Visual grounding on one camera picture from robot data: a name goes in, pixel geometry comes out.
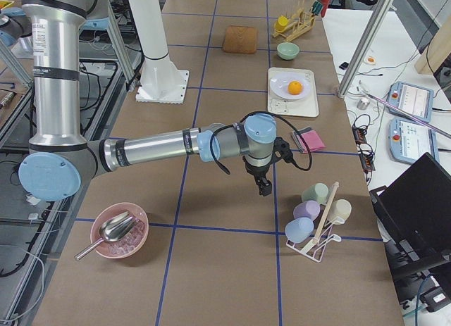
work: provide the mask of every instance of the small bowl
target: small bowl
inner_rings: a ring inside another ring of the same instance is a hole
[[[98,245],[96,252],[100,256],[111,259],[126,258],[141,249],[146,242],[149,234],[149,218],[142,208],[133,203],[117,203],[103,210],[91,226],[91,242],[100,238],[99,228],[104,222],[124,211],[135,216],[139,220],[138,223],[121,240]]]
[[[299,53],[299,47],[291,42],[283,42],[277,46],[277,54],[283,60],[292,60]]]

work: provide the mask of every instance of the wooden table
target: wooden table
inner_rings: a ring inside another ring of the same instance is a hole
[[[143,104],[129,94],[112,137],[141,137],[266,110],[270,67],[314,71],[320,115],[290,118],[312,126],[326,144],[309,172],[278,163],[260,197],[241,158],[214,163],[197,156],[155,161],[93,180],[33,325],[403,325],[345,104],[321,20],[295,40],[293,61],[275,51],[272,24],[297,0],[168,0],[163,10],[169,51],[190,71],[183,105]],[[259,31],[253,55],[227,54],[227,26]],[[278,135],[291,142],[278,122]],[[301,165],[307,157],[295,153]],[[304,189],[340,183],[336,195],[353,211],[321,263],[285,247],[285,225]],[[143,207],[149,238],[134,256],[112,261],[73,256],[89,242],[93,219],[113,203]]]

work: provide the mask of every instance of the white table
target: white table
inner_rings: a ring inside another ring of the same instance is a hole
[[[344,74],[344,70],[339,69],[339,65],[342,62],[350,62],[355,48],[362,36],[362,33],[371,17],[371,11],[351,11],[351,10],[336,10],[328,9],[326,17],[323,19],[324,27],[328,42],[330,45],[330,51],[333,54],[333,60],[335,69],[339,80]],[[359,72],[364,73],[372,68],[379,67],[393,67],[400,63],[408,61],[412,55],[417,54],[415,44],[410,39],[407,31],[402,25],[400,19],[395,12],[389,12],[385,17],[381,28],[376,35],[376,38],[371,45],[371,49],[368,55],[373,56],[376,59],[376,65],[367,65],[363,63],[359,69]],[[383,76],[365,76],[358,75],[353,82],[353,88],[351,92],[355,92],[355,86],[359,84],[361,80],[367,87],[369,92],[379,98],[384,98],[388,93],[390,86],[396,81],[408,82],[411,84],[419,85],[432,90],[439,90],[440,86],[436,82],[432,75],[419,75],[414,68],[414,64],[418,59],[416,56],[407,65],[401,65],[398,68],[374,70],[371,74],[383,74]],[[367,113],[373,120],[378,115],[376,102],[371,101],[370,106],[361,111],[357,109],[358,97],[352,97],[352,95],[346,96],[345,101],[347,109],[354,111],[357,115]],[[447,100],[445,94],[440,91],[433,102],[434,108],[451,109],[450,102]],[[350,122],[354,122],[355,116],[350,113]],[[380,117],[370,125],[366,139],[373,149],[376,149],[375,168],[373,172],[369,189],[375,189],[383,185],[390,185],[396,180],[408,167],[409,164],[395,161],[391,155],[390,147],[388,143],[388,130],[390,121],[394,118],[394,115],[385,110],[382,122]],[[451,114],[433,112],[431,124],[439,127],[440,129],[451,132]],[[358,125],[366,124],[366,118],[361,118]],[[451,149],[451,140],[444,136],[437,134],[438,146],[443,149]],[[451,173],[451,153],[439,152],[440,164]],[[413,314],[404,319],[406,326],[414,325]],[[451,306],[448,305],[445,308],[435,313],[419,313],[419,324],[422,326],[437,326],[437,325],[451,325]]]

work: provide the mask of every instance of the green bowl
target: green bowl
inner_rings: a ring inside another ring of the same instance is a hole
[[[299,53],[299,47],[291,42],[283,42],[277,46],[277,54],[283,60],[292,60]]]

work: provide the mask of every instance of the orange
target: orange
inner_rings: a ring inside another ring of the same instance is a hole
[[[303,86],[298,81],[292,81],[288,85],[288,92],[291,95],[299,95],[302,92]]]

